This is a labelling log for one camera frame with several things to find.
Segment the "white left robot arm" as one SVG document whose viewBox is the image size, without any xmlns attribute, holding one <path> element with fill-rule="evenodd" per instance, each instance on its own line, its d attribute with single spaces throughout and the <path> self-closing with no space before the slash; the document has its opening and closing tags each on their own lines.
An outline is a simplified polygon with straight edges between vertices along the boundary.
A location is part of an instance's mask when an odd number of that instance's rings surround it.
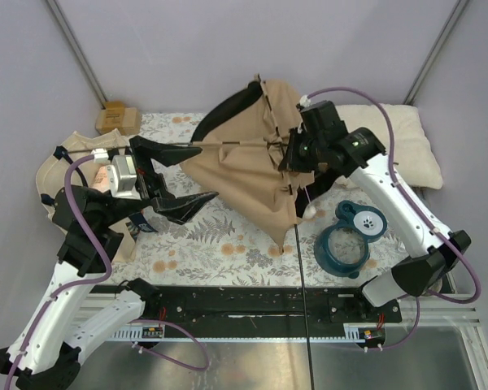
<svg viewBox="0 0 488 390">
<path fill-rule="evenodd" d="M 53 198 L 53 222 L 65 231 L 53 275 L 36 311 L 10 346 L 0 349 L 5 388 L 66 389 L 87 358 L 129 323 L 162 327 L 159 290 L 133 279 L 120 295 L 78 327 L 77 311 L 93 287 L 108 280 L 123 234 L 114 225 L 146 207 L 177 224 L 189 222 L 213 192 L 176 197 L 155 163 L 175 166 L 201 153 L 133 137 L 126 154 L 94 149 L 74 160 Z"/>
</svg>

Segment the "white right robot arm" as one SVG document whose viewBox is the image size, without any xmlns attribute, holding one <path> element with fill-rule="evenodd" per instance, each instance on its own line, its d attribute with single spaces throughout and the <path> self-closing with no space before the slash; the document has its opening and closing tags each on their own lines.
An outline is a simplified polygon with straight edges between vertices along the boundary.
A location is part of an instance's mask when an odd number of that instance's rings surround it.
<svg viewBox="0 0 488 390">
<path fill-rule="evenodd" d="M 456 265 L 471 239 L 431 215 L 371 130 L 349 132 L 330 101 L 311 103 L 303 97 L 298 110 L 302 122 L 290 130 L 280 171 L 325 171 L 351 179 L 374 201 L 405 245 L 407 257 L 369 280 L 361 288 L 363 296 L 354 301 L 355 315 L 373 321 L 389 301 L 421 296 Z"/>
</svg>

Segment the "black tent pole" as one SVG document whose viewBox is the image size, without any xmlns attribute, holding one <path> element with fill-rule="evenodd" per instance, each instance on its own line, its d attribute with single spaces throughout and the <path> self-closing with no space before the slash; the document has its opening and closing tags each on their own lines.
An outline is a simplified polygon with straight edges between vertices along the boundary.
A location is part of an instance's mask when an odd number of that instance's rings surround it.
<svg viewBox="0 0 488 390">
<path fill-rule="evenodd" d="M 159 143 L 158 146 L 152 146 L 152 149 L 154 150 L 177 150 L 177 149 L 191 149 L 191 148 L 198 148 L 201 150 L 204 149 L 214 149 L 214 148 L 220 148 L 223 146 L 244 146 L 244 147 L 287 147 L 288 144 L 284 142 L 239 142 L 239 141 L 227 141 L 227 142 L 221 142 L 221 143 L 208 143 L 208 142 L 198 142 L 198 143 L 167 143 L 167 144 L 162 144 Z M 75 149 L 75 150 L 70 150 L 70 149 L 65 149 L 62 145 L 57 146 L 55 148 L 55 153 L 57 155 L 60 154 L 94 154 L 96 152 L 100 153 L 109 153 L 113 154 L 115 151 L 134 151 L 134 146 L 115 146 L 115 147 L 104 147 L 104 148 L 94 148 L 94 149 Z"/>
<path fill-rule="evenodd" d="M 263 91 L 264 98 L 269 110 L 269 114 L 271 115 L 271 120 L 273 127 L 275 128 L 276 136 L 279 138 L 277 144 L 279 145 L 279 149 L 281 151 L 281 155 L 284 158 L 287 155 L 287 148 L 288 145 L 285 145 L 286 138 L 281 135 L 279 124 L 277 122 L 277 117 L 275 116 L 274 109 L 272 108 L 272 103 L 270 101 L 268 91 L 265 86 L 265 81 L 262 80 L 262 77 L 259 73 L 254 75 L 254 78 L 259 82 L 260 88 Z M 287 179 L 287 189 L 288 194 L 290 195 L 290 200 L 292 201 L 293 205 L 290 207 L 290 212 L 293 215 L 293 226 L 294 226 L 294 235 L 295 235 L 295 244 L 297 249 L 297 257 L 298 257 L 298 270 L 300 276 L 300 288 L 301 288 L 301 298 L 303 303 L 303 324 L 304 324 L 304 331 L 305 331 L 305 339 L 306 339 L 306 349 L 307 349 L 307 364 L 308 364 L 308 374 L 310 380 L 310 389 L 315 390 L 315 378 L 314 378 L 314 369 L 313 369 L 313 359 L 312 359 L 312 346 L 311 346 L 311 339 L 310 339 L 310 332 L 309 332 L 309 325 L 308 325 L 308 312 L 307 312 L 307 290 L 305 285 L 305 278 L 304 278 L 304 271 L 303 271 L 303 260 L 302 260 L 302 252 L 299 240 L 299 230 L 298 230 L 298 216 L 296 214 L 296 207 L 295 207 L 295 196 L 294 196 L 294 189 L 292 186 L 291 176 L 288 173 L 283 173 L 283 176 Z"/>
</svg>

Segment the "beige fabric pet tent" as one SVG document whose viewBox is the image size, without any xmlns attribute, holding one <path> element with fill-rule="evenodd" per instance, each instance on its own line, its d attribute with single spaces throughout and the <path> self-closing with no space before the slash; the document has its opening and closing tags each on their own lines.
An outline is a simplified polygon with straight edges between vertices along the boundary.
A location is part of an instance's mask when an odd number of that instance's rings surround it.
<svg viewBox="0 0 488 390">
<path fill-rule="evenodd" d="M 289 141 L 290 129 L 301 123 L 297 104 L 300 93 L 284 80 L 265 80 L 280 133 Z M 226 98 L 200 121 L 191 142 L 278 142 L 260 84 L 253 79 L 244 89 Z M 313 184 L 312 173 L 279 171 L 279 147 L 223 146 L 203 149 L 181 164 L 182 171 L 203 189 L 220 198 L 265 232 L 278 246 L 293 227 L 293 205 L 287 189 L 291 176 L 295 201 L 298 189 Z"/>
</svg>

